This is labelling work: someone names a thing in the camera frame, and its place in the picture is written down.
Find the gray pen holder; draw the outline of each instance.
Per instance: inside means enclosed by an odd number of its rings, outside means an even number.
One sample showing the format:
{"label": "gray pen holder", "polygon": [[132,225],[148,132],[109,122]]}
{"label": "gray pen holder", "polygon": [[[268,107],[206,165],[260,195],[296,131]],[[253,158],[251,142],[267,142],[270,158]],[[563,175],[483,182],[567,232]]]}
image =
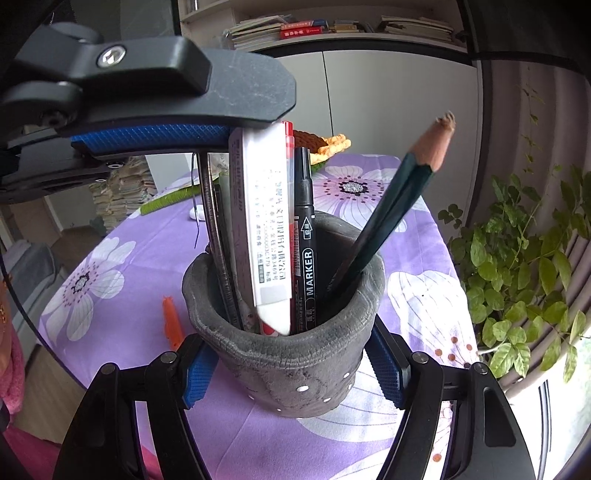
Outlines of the gray pen holder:
{"label": "gray pen holder", "polygon": [[[327,213],[316,213],[317,292],[332,275],[359,230]],[[375,256],[357,285],[343,296],[337,312],[309,332],[270,337],[230,325],[223,312],[215,268],[201,254],[183,278],[183,296],[197,333],[244,385],[248,395],[277,415],[316,417],[343,401],[374,325],[384,292],[384,262]]]}

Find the floral tablecloth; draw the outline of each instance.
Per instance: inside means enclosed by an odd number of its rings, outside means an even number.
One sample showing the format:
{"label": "floral tablecloth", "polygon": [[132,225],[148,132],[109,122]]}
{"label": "floral tablecloth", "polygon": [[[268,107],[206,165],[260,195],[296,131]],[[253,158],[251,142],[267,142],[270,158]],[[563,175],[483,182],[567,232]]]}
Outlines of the floral tablecloth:
{"label": "floral tablecloth", "polygon": [[[314,175],[317,210],[362,228],[400,161],[338,154]],[[189,183],[175,182],[172,188]],[[181,294],[183,274],[207,244],[203,223],[189,219],[191,200],[147,216],[134,213],[72,273],[47,306],[40,330],[84,385],[106,362],[145,365],[168,350],[162,299],[172,296],[186,333],[193,331]],[[379,309],[386,327],[413,350],[463,367],[477,361],[464,292],[425,203],[419,200],[381,249],[387,289]],[[439,479],[451,410],[441,408],[425,479]],[[402,417],[384,399],[367,357],[336,409],[313,419],[263,410],[219,363],[205,398],[187,412],[213,479],[375,478]],[[145,404],[138,403],[141,442],[154,451]]]}

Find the book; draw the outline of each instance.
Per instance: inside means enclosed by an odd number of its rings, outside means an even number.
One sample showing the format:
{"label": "book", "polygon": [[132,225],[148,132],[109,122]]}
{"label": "book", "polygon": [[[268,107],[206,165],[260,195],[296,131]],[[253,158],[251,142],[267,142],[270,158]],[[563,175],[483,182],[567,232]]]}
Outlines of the book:
{"label": "book", "polygon": [[304,27],[324,27],[328,28],[328,22],[326,20],[304,20],[302,22],[288,23],[281,26],[282,30],[293,30],[295,28]]}
{"label": "book", "polygon": [[323,32],[322,27],[306,27],[306,28],[293,28],[291,30],[282,30],[281,38],[292,38],[292,37],[304,37],[306,35],[318,35]]}

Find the dark green pencil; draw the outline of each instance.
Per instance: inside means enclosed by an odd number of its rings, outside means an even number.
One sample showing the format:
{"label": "dark green pencil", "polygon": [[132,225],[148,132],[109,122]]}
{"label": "dark green pencil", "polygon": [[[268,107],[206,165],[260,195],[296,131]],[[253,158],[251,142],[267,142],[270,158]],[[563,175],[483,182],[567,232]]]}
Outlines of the dark green pencil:
{"label": "dark green pencil", "polygon": [[332,278],[326,303],[342,295],[421,196],[434,172],[441,168],[456,121],[451,112],[438,118],[405,155],[400,168]]}

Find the potted plant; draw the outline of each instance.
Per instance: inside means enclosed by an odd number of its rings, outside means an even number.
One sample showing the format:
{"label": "potted plant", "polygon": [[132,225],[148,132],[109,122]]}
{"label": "potted plant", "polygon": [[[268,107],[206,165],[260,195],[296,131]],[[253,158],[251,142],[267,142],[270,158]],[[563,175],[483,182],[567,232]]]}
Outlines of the potted plant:
{"label": "potted plant", "polygon": [[[531,101],[541,99],[529,84],[522,91],[535,126],[538,118],[531,112]],[[526,177],[533,172],[537,145],[531,132],[522,137],[529,147],[528,167],[523,169]],[[551,181],[558,181],[560,170],[560,165],[554,165]],[[582,334],[586,318],[581,311],[570,312],[565,302],[571,265],[564,252],[574,231],[589,239],[591,172],[583,175],[578,167],[570,167],[570,180],[560,181],[563,207],[554,210],[553,225],[542,234],[534,233],[532,227],[548,187],[540,195],[516,174],[509,182],[493,176],[492,187],[496,201],[484,222],[462,226],[463,211],[457,205],[439,212],[439,219],[454,222],[460,233],[447,246],[466,292],[479,354],[497,378],[511,368],[524,377],[530,367],[529,344],[550,326],[557,337],[540,368],[550,369],[566,343],[564,380],[569,381],[577,364],[573,343]]]}

